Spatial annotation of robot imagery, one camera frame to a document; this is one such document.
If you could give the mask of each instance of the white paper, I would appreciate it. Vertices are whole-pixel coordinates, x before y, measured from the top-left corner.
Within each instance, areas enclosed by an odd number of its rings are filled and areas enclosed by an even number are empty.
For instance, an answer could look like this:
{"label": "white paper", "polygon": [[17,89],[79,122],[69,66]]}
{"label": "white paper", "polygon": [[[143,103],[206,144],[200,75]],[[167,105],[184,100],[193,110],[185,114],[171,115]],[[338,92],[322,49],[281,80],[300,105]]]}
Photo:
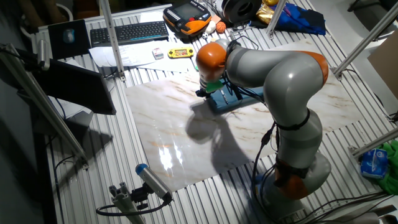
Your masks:
{"label": "white paper", "polygon": [[[170,59],[167,53],[170,49],[180,47],[192,47],[190,44],[173,43],[166,40],[151,41],[141,44],[131,44],[119,46],[123,66],[146,68],[154,70],[164,70],[170,72],[193,71],[194,66],[190,58]],[[156,60],[152,51],[159,48],[164,57]],[[112,47],[95,47],[90,49],[90,54],[99,67],[114,67]]]}
{"label": "white paper", "polygon": [[163,59],[157,60],[155,63],[138,66],[138,68],[154,69],[154,70],[165,70],[170,72],[189,72],[194,69],[190,58],[175,58],[171,59],[168,56],[170,49],[180,47],[192,47],[190,44],[179,44],[173,42],[157,41],[156,46],[162,51]]}
{"label": "white paper", "polygon": [[[119,46],[123,66],[133,67],[155,62],[153,49],[155,49],[154,41]],[[89,51],[99,67],[117,66],[112,47],[95,47]]]}
{"label": "white paper", "polygon": [[139,22],[163,21],[163,12],[145,12],[141,13]]}

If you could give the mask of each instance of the cardboard box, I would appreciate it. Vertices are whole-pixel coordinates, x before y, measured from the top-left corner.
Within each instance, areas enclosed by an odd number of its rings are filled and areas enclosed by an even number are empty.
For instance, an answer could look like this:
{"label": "cardboard box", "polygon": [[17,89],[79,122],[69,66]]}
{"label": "cardboard box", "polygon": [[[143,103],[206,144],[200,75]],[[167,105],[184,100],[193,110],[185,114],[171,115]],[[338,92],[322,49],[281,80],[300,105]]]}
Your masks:
{"label": "cardboard box", "polygon": [[398,99],[398,31],[389,36],[368,60]]}

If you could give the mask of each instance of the marble-patterned mat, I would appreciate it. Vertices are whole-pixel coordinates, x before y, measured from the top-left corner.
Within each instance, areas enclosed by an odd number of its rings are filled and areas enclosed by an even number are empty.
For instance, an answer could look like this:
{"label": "marble-patterned mat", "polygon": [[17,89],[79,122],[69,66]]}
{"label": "marble-patterned mat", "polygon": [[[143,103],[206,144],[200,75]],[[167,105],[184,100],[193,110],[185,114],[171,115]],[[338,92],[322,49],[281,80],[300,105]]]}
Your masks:
{"label": "marble-patterned mat", "polygon": [[[319,53],[307,39],[272,50]],[[173,191],[253,161],[273,123],[260,103],[216,116],[196,96],[198,89],[199,75],[188,73],[125,90],[150,168]],[[318,113],[324,133],[362,119],[330,71],[308,107]],[[274,153],[272,147],[274,140],[261,157]]]}

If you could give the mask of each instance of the yellow game device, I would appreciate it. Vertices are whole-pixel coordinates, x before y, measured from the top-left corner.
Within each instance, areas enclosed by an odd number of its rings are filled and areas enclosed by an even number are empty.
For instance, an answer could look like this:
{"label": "yellow game device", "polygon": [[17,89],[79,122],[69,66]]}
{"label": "yellow game device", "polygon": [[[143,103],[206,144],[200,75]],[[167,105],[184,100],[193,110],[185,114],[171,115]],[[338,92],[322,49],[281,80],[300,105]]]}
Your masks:
{"label": "yellow game device", "polygon": [[169,50],[169,58],[189,58],[193,56],[191,47],[181,47]]}

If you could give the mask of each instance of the monitor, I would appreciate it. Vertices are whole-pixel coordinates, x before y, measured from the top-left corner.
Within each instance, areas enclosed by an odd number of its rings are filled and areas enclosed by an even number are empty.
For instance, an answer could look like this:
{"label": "monitor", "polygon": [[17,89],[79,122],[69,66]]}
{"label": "monitor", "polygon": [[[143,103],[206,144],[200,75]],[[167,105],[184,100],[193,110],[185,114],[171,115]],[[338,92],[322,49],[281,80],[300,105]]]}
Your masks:
{"label": "monitor", "polygon": [[[37,63],[37,54],[17,49],[26,62]],[[47,71],[32,72],[48,96],[85,106],[94,113],[116,114],[102,74],[50,59]]]}

